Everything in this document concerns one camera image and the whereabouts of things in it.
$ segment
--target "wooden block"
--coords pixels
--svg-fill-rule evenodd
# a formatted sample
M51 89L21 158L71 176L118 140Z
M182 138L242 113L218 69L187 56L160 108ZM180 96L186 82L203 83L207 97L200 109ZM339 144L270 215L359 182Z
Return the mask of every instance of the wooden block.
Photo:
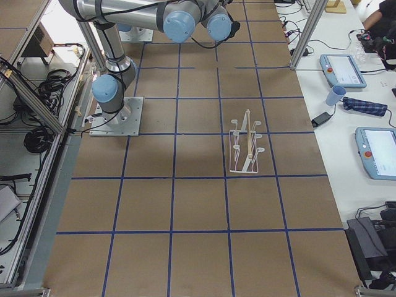
M346 14L347 9L342 1L329 1L324 9L329 14Z

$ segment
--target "light blue joint cap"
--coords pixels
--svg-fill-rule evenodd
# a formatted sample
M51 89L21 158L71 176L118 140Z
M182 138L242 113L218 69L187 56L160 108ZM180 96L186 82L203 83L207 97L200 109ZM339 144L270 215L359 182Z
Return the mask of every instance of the light blue joint cap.
M207 30L215 41L222 41L231 32L231 20L226 14L216 14L208 22Z
M117 80L108 74L99 76L92 83L93 96L99 103L107 103L111 101L117 94L117 91Z
M177 43L185 42L196 29L196 21L185 11L173 11L163 23L163 31L170 40Z
M121 32L129 32L132 29L132 26L130 25L124 25L124 24L117 24L118 31Z

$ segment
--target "white table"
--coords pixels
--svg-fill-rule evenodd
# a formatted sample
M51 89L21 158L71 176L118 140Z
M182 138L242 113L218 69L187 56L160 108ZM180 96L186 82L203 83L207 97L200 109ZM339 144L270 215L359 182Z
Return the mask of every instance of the white table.
M323 12L310 39L322 40L332 47L347 47L348 33L351 30L362 28L363 25L351 3L348 0L344 0L344 3L347 9L346 14ZM278 8L279 13L290 13L297 10L298 6L296 4L287 8ZM296 22L306 18L307 15L301 10L285 17L287 20ZM305 20L298 22L299 28L303 29L305 22ZM286 27L288 30L292 30L295 25L288 23ZM351 34L353 42L349 49L345 51L330 49L316 41L309 42L315 52L301 58L296 73L311 119L325 111L331 114L334 109L325 104L330 86L319 64L321 54L352 54L362 71L384 68L381 60L375 54L361 54L357 50L359 45L356 39L357 33ZM295 43L291 44L290 48L295 48L295 46ZM347 89L346 96L387 104L394 113L392 123L396 126L396 98L391 91L392 88L396 87L396 73L383 71L366 74L364 78L368 86L364 89ZM389 127L390 114L387 112L383 118L380 118L355 111L346 111L341 103L337 105L336 110L335 116L329 122L315 129L315 135L338 211L346 228L346 221L355 216L357 208L377 206L387 200L394 200L396 181L371 179L363 168L355 142L357 127ZM378 210L368 214L372 218L379 218Z

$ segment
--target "black clothing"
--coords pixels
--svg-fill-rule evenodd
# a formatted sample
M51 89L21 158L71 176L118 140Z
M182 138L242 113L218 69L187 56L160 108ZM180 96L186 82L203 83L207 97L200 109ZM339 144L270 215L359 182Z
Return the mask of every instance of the black clothing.
M396 0L385 0L381 2L379 4L379 11L382 14L382 18L369 29L372 39L386 36L390 28L394 25L392 22L396 21Z

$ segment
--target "grid square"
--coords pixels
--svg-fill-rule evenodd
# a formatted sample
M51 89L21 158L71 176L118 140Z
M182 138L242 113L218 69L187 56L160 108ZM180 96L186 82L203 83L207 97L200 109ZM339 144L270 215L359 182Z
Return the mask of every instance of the grid square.
M34 16L40 13L42 5L43 0L0 1L0 28L29 28Z
M216 51L201 48L195 43L183 43L180 52L180 66L198 69L216 69Z
M151 98L175 98L177 84L177 69L141 69L136 95Z
M275 178L227 180L232 230L283 229Z
M126 138L88 137L81 141L73 176L121 176Z
M289 68L259 69L264 97L301 97L297 74Z
M250 42L248 23L241 22L241 27L238 32L236 32L235 36L230 39L232 42Z
M249 43L226 43L217 49L220 67L254 67Z
M218 98L216 69L180 69L179 97Z
M274 3L245 3L245 7L249 21L279 19Z
M72 180L58 231L112 230L119 183L120 180Z
M264 105L271 132L312 131L304 99L265 99Z
M179 45L146 44L141 67L178 67Z
M143 44L123 43L125 55L130 57L132 60L134 60L136 65L140 64L140 59L142 58L143 47L144 47Z
M236 296L297 296L283 232L233 233L231 242Z
M174 234L171 296L231 296L227 234Z
M254 43L253 47L258 67L289 66L291 56L286 43Z
M0 29L0 48L1 57L9 60L15 51L18 44L21 42L23 36L26 34L26 29Z
M153 32L153 43L174 43L164 33L154 30Z
M125 179L117 230L169 230L171 179Z
M177 179L174 230L227 230L222 179Z
M176 176L223 176L220 135L177 136Z
M213 44L213 39L209 36L208 31L204 26L198 25L194 33L192 34L192 37L194 37L194 39L197 40L199 43Z
M231 14L234 20L246 21L245 9L243 3L230 3L227 5L227 11Z
M342 228L327 177L280 178L279 182L289 228Z
M315 134L273 134L278 174L326 174Z
M101 296L111 235L57 235L43 280L57 297Z
M260 97L255 69L220 69L222 98Z
M290 233L301 296L353 296L360 285L343 231Z
M179 100L178 133L220 133L218 99Z
M125 176L172 176L174 136L141 135L131 139Z
M105 296L166 296L168 251L167 234L116 235Z
M253 42L278 41L286 43L282 23L278 20L274 22L249 22L249 29Z
M140 133L174 133L175 114L175 99L146 99Z
M246 173L234 173L230 172L230 137L224 137L224 154L225 154L225 166L226 166L226 175L227 176L246 176ZM238 169L240 170L243 167L243 162L247 155L247 137L241 137L239 139L239 144L241 146L241 154L239 158ZM274 175L275 172L273 170L273 162L271 149L269 145L269 139L267 135L263 135L262 138L257 140L257 147L265 148L265 151L259 153L258 163L259 163L259 173L258 175Z
M232 119L237 119L241 127L246 110L250 110L252 122L261 122L261 125L256 127L256 132L267 132L261 99L222 99L223 131L227 133L235 129L235 125L231 123Z

